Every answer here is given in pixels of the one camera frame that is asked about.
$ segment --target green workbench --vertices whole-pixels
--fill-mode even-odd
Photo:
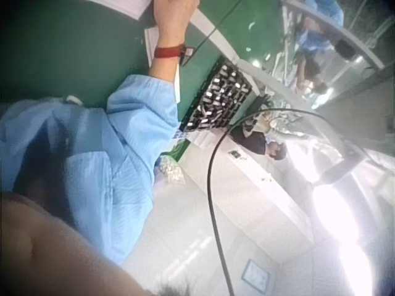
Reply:
[[[236,2],[201,0],[199,8],[217,25]],[[243,0],[218,27],[242,59],[272,67],[282,47],[277,5],[277,0]],[[0,19],[2,102],[72,94],[88,107],[104,107],[127,75],[148,71],[144,29],[154,23],[150,10],[137,21],[88,1],[13,0],[3,6]],[[204,39],[189,26],[189,46]],[[272,58],[265,64],[266,53]],[[208,40],[181,68],[180,119],[220,56]]]

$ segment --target black cable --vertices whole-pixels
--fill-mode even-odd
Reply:
[[[309,111],[305,111],[305,110],[298,110],[298,109],[269,108],[269,109],[261,110],[261,111],[258,111],[258,112],[254,112],[254,113],[252,113],[252,114],[250,114],[248,116],[245,116],[245,117],[239,119],[234,125],[232,125],[223,134],[223,136],[220,138],[219,142],[215,146],[214,151],[213,151],[213,153],[211,155],[211,158],[210,158],[209,170],[207,172],[207,198],[209,200],[211,222],[212,222],[212,226],[213,226],[213,229],[214,229],[215,241],[217,243],[218,253],[219,253],[219,256],[220,256],[221,265],[222,265],[223,273],[225,275],[225,280],[227,282],[227,286],[228,286],[228,290],[229,290],[229,295],[230,296],[235,296],[235,292],[233,290],[233,286],[232,286],[232,283],[231,283],[231,279],[230,279],[227,263],[226,263],[226,260],[225,260],[225,256],[223,254],[222,244],[221,244],[221,240],[220,240],[220,236],[219,236],[219,232],[218,232],[217,220],[215,219],[214,205],[213,205],[213,202],[212,202],[212,194],[211,194],[212,165],[213,165],[213,162],[214,162],[215,154],[217,153],[221,143],[226,138],[226,136],[228,136],[230,134],[230,132],[233,129],[235,129],[240,123],[243,123],[244,121],[254,117],[255,115],[262,114],[262,113],[265,113],[265,112],[271,112],[271,111],[287,111],[287,112],[295,112],[295,113],[303,113],[303,114],[313,115],[313,116],[321,118],[322,120],[326,121],[329,125],[333,126],[331,123],[328,122],[328,120],[325,117],[323,117],[323,116],[321,116],[321,115],[319,115],[317,113],[313,113],[313,112],[309,112]]]
[[[214,27],[214,29],[210,32],[210,34],[208,34],[202,42],[200,42],[200,44],[197,46],[197,48],[195,48],[195,50],[193,51],[192,56],[185,62],[185,64],[183,64],[183,67],[185,67],[189,61],[193,58],[193,56],[198,52],[198,50],[200,49],[200,47],[202,47],[202,45],[204,43],[206,43],[206,41],[214,34],[214,32],[217,30],[217,28],[222,25],[223,21],[227,19],[227,17],[233,12],[235,11],[235,9],[240,5],[242,0],[239,0],[228,12],[227,14],[225,14],[220,21],[218,22],[218,24]]]

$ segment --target blue uniform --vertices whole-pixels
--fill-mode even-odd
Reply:
[[[305,3],[330,17],[339,26],[343,26],[344,14],[339,4],[335,0],[305,0]],[[297,37],[296,42],[302,50],[306,51],[327,51],[331,48],[331,43],[322,34],[315,31],[305,31]]]
[[[18,102],[0,120],[2,190],[13,189],[40,131],[56,150],[65,129],[65,194],[75,226],[98,252],[121,264],[152,209],[154,164],[177,124],[174,85],[148,76],[129,76],[106,110],[58,99]]]

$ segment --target person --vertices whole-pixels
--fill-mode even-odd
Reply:
[[[296,70],[296,88],[297,93],[306,91],[306,82],[313,83],[312,92],[316,94],[326,94],[328,85],[320,77],[321,69],[319,64],[314,60],[314,55],[311,52],[299,52],[295,57],[297,61]]]
[[[62,220],[30,199],[1,194],[0,294],[189,296],[169,286],[154,294],[104,258]]]
[[[270,99],[271,97],[268,94],[257,96],[244,115],[249,116],[257,111],[270,108]],[[283,160],[287,155],[285,143],[287,141],[305,140],[307,136],[277,131],[270,126],[272,117],[273,112],[254,115],[247,119],[242,126],[234,128],[230,136],[237,144],[255,154],[266,155],[274,160]]]
[[[343,26],[344,13],[335,0],[305,0],[313,10],[331,18],[337,25]],[[345,60],[351,60],[356,51],[347,42],[339,39],[330,29],[326,29],[312,20],[304,17],[296,29],[296,43],[302,51],[327,51],[335,45],[335,51]]]
[[[198,4],[154,1],[158,47],[180,48]],[[11,106],[0,119],[2,190],[28,197],[97,253],[124,262],[153,207],[155,161],[178,125],[177,64],[177,56],[156,57],[149,76],[128,76],[105,110],[55,98]]]
[[[274,160],[283,160],[286,157],[286,146],[276,141],[268,142],[265,134],[260,131],[248,132],[242,126],[237,126],[230,134],[237,144],[255,154],[266,155]]]

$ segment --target framed sign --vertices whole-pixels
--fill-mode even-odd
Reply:
[[[244,282],[263,294],[266,293],[269,278],[270,274],[267,273],[263,268],[259,267],[252,260],[248,261],[247,267],[241,276],[241,279]]]

